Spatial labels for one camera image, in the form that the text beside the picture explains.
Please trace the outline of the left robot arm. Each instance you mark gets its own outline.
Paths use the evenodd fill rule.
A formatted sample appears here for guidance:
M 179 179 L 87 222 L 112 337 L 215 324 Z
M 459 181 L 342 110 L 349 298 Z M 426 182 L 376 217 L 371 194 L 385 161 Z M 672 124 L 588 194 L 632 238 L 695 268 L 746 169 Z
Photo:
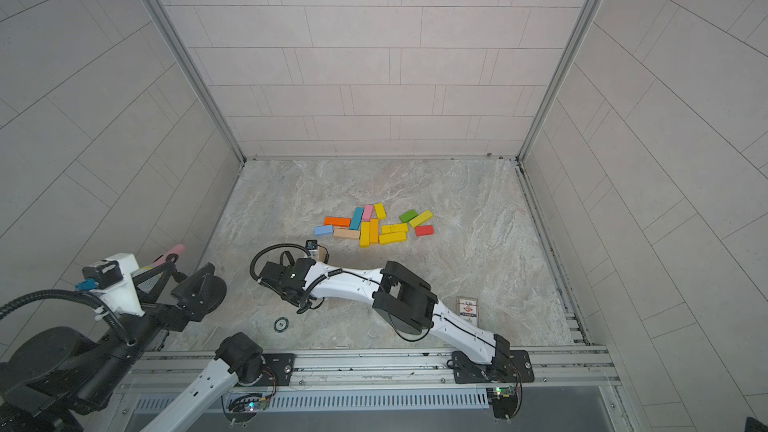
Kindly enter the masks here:
M 84 267 L 83 276 L 72 291 L 39 290 L 2 305 L 7 317 L 35 302 L 71 302 L 90 308 L 109 327 L 97 341 L 71 327 L 49 328 L 2 363 L 2 430 L 82 430 L 79 416 L 106 408 L 160 332 L 201 321 L 227 292 L 211 263 L 185 275 L 172 259 L 145 269 L 128 253 Z

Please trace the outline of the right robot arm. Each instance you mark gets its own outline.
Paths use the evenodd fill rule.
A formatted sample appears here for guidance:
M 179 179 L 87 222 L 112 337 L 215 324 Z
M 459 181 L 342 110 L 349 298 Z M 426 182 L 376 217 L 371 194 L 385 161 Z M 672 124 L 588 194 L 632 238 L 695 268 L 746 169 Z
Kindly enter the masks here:
M 286 265 L 267 262 L 249 273 L 303 313 L 316 299 L 345 299 L 370 306 L 402 339 L 420 341 L 434 336 L 452 346 L 480 368 L 491 381 L 508 382 L 514 374 L 509 341 L 483 330 L 452 312 L 422 278 L 389 261 L 382 268 L 357 270 L 334 267 L 311 257 L 289 258 Z

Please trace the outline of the light blue block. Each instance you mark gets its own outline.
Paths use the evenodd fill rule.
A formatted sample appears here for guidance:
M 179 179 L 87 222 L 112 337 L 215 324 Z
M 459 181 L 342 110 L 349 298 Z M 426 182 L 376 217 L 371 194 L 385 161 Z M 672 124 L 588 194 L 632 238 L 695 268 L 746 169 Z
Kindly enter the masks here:
M 333 225 L 323 225 L 314 228 L 314 235 L 317 237 L 332 235 L 333 232 Z

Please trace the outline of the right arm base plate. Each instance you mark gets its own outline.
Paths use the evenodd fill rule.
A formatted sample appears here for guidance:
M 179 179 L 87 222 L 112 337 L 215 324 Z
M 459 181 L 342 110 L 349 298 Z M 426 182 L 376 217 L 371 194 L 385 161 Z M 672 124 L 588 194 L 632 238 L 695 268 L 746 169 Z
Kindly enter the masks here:
M 490 364 L 477 364 L 459 351 L 454 351 L 446 366 L 453 372 L 457 384 L 527 384 L 535 381 L 532 362 L 525 350 L 511 350 L 498 355 Z

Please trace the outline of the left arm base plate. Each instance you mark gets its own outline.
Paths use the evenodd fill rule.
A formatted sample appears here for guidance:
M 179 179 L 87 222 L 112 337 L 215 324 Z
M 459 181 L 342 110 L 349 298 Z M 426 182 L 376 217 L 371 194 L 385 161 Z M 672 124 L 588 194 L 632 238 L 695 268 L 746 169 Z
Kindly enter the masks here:
M 288 386 L 296 358 L 292 353 L 267 353 L 247 359 L 237 372 L 239 384 L 251 387 Z

